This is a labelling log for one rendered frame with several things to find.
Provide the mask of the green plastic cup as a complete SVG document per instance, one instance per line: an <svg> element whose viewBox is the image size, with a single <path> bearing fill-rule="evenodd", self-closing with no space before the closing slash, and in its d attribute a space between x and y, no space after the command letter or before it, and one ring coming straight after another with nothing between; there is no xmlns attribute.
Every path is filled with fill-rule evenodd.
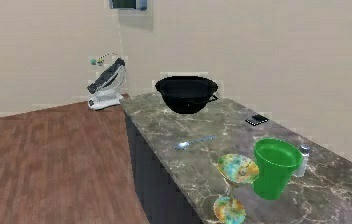
<svg viewBox="0 0 352 224"><path fill-rule="evenodd" d="M263 199L277 200L300 167L301 152L283 140L263 138L255 143L254 156L259 168L258 177L252 184L254 192Z"/></svg>

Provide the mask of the clear pepper shaker silver cap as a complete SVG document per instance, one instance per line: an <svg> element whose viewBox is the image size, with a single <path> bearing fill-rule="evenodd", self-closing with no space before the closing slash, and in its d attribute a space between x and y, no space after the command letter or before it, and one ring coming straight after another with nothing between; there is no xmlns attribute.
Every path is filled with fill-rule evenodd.
<svg viewBox="0 0 352 224"><path fill-rule="evenodd" d="M294 172L294 176L295 177L303 177L304 176L305 171L306 171L306 166L307 166L307 163L308 163L308 159L309 159L309 155L310 155L310 150L311 150L310 146L306 145L306 144L302 144L299 147L299 151L302 154L303 160L302 160L301 165Z"/></svg>

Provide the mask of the black wok pan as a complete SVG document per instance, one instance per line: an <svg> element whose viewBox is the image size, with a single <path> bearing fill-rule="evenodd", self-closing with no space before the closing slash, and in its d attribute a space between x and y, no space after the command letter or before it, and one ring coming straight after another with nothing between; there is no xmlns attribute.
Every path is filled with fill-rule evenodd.
<svg viewBox="0 0 352 224"><path fill-rule="evenodd" d="M170 76L156 82L156 90L175 113L195 114L218 99L218 85L201 76Z"/></svg>

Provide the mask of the silver metal spoon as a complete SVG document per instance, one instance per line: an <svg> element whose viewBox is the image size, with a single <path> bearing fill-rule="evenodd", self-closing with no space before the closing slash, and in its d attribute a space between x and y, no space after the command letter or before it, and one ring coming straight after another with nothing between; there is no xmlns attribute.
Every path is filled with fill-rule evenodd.
<svg viewBox="0 0 352 224"><path fill-rule="evenodd" d="M202 137L202 138L199 138L199 139L195 139L195 140L191 140L191 141L180 142L180 143L177 143L174 146L174 149L176 149L176 150L185 150L190 145L192 145L194 143L200 143L200 142L207 141L207 140L212 140L212 139L215 139L215 138L216 138L216 135L211 135L211 136L205 136L205 137Z"/></svg>

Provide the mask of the white black baby bouncer seat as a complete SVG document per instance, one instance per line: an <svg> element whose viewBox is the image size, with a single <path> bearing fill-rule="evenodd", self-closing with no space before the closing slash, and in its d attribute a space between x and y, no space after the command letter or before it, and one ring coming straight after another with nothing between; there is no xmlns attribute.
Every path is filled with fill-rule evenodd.
<svg viewBox="0 0 352 224"><path fill-rule="evenodd" d="M97 111L119 105L120 100L123 99L119 89L126 74L125 61L117 57L115 62L87 87L91 94L91 98L87 101L88 107Z"/></svg>

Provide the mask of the marble top dark counter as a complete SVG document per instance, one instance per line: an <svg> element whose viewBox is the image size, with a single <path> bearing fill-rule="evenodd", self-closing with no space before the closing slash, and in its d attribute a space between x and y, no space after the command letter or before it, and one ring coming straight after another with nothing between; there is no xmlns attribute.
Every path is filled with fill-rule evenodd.
<svg viewBox="0 0 352 224"><path fill-rule="evenodd" d="M160 94L122 102L135 191L150 224L352 224L352 162L230 99L180 115ZM254 193L263 138L306 145L309 161L277 200Z"/></svg>

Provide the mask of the black mobile phone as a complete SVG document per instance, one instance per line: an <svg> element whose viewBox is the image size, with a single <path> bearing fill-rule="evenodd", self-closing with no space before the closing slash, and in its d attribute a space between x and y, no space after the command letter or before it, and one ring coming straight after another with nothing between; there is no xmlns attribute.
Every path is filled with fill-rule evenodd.
<svg viewBox="0 0 352 224"><path fill-rule="evenodd" d="M246 119L246 122L252 126L257 126L257 125L260 125L260 124L265 123L267 121L268 121L268 118L266 118L260 114L253 115L251 118Z"/></svg>

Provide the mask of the multicoloured frosted doughnut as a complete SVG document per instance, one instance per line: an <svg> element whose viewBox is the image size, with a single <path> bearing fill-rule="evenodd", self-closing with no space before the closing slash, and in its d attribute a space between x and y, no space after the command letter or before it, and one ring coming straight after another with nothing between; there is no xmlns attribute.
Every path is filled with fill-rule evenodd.
<svg viewBox="0 0 352 224"><path fill-rule="evenodd" d="M226 154L217 162L220 174L234 184L252 184L259 175L257 164L240 154Z"/></svg>
<svg viewBox="0 0 352 224"><path fill-rule="evenodd" d="M246 219L244 206L231 196L217 198L213 205L213 211L222 224L242 224Z"/></svg>

